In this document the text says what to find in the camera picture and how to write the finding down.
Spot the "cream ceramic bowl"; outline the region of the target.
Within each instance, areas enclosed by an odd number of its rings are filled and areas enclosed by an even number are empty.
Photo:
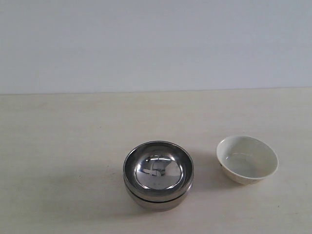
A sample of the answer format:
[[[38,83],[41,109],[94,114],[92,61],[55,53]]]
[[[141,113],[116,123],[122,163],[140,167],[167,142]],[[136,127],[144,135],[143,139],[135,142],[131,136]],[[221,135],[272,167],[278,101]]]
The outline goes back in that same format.
[[[275,151],[250,136],[228,136],[217,144],[215,152],[223,173],[242,185],[258,183],[279,167]]]

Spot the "dimpled stainless steel bowl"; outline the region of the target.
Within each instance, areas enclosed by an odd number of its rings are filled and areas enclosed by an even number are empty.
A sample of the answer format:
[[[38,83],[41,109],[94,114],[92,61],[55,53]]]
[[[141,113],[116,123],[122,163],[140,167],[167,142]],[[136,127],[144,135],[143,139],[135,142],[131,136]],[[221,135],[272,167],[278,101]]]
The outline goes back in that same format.
[[[136,146],[123,163],[127,188],[151,202],[173,200],[189,190],[194,163],[181,146],[168,141],[149,141]]]

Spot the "plain stainless steel bowl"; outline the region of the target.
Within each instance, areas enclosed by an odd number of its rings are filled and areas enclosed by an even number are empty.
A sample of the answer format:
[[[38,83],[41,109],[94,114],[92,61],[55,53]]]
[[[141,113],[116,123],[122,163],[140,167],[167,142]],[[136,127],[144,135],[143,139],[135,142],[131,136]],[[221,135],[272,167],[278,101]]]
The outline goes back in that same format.
[[[180,205],[185,200],[187,195],[189,194],[189,191],[191,190],[192,186],[193,186],[193,183],[190,184],[190,186],[188,187],[186,192],[183,193],[181,196],[179,196],[175,199],[172,199],[172,200],[164,201],[164,202],[154,202],[154,201],[148,201],[148,200],[145,200],[143,198],[140,198],[139,196],[137,196],[133,192],[131,192],[130,189],[127,187],[127,185],[125,185],[125,189],[126,189],[128,195],[132,198],[132,200],[138,206],[140,206],[146,210],[153,211],[153,212],[164,212],[164,211],[174,209],[178,205]]]

